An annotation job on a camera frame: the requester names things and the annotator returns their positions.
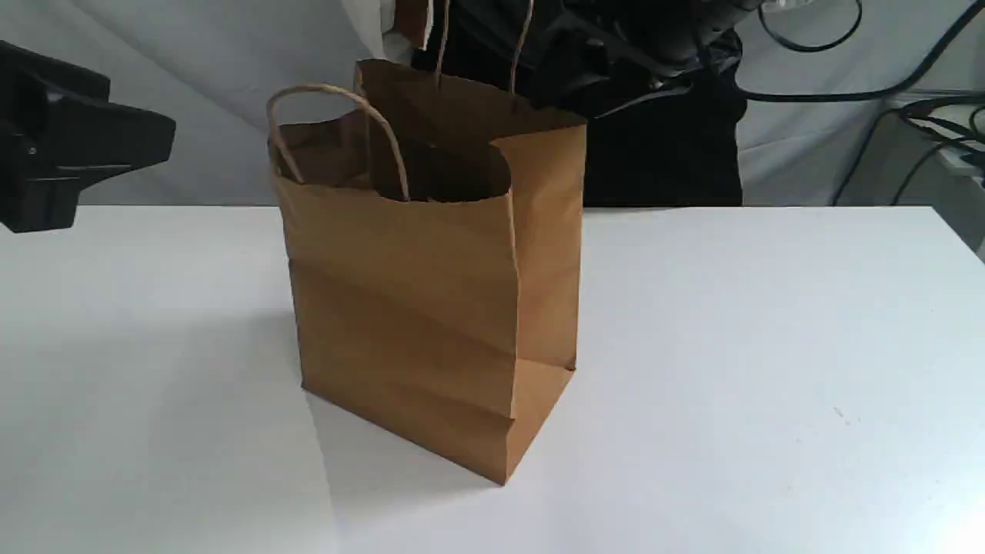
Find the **white fabric backdrop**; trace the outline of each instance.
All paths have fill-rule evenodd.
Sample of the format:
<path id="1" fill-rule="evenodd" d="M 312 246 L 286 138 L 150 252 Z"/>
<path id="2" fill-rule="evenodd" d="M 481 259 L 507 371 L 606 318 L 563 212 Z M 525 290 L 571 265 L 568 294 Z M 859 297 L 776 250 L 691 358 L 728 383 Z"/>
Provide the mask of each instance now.
<path id="1" fill-rule="evenodd" d="M 113 99 L 178 122 L 170 162 L 107 181 L 92 203 L 263 204 L 267 176 L 264 103 L 287 85 L 352 82 L 356 59 L 381 55 L 381 0 L 5 0 L 0 38 L 85 65 L 113 80 Z M 740 26 L 740 82 L 763 92 L 868 90 L 906 75 L 971 0 L 865 0 L 859 34 L 804 56 L 776 47 L 749 20 Z M 846 29 L 852 0 L 820 0 L 774 17 L 797 39 Z M 325 118 L 339 100 L 298 99 L 284 119 Z M 864 105 L 753 104 L 740 129 L 748 196 L 758 203 L 822 201 L 809 179 L 782 194 L 757 185 L 871 110 Z M 822 168 L 819 171 L 837 171 Z"/>

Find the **brown paper bag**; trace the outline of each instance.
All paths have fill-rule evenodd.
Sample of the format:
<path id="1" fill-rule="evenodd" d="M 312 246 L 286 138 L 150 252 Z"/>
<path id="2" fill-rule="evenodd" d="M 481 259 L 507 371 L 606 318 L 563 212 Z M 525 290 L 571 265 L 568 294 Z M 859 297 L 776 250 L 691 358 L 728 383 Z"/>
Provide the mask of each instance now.
<path id="1" fill-rule="evenodd" d="M 270 104 L 341 93 L 371 116 L 272 123 L 303 385 L 504 484 L 575 369 L 585 122 L 360 74 L 369 102 Z"/>

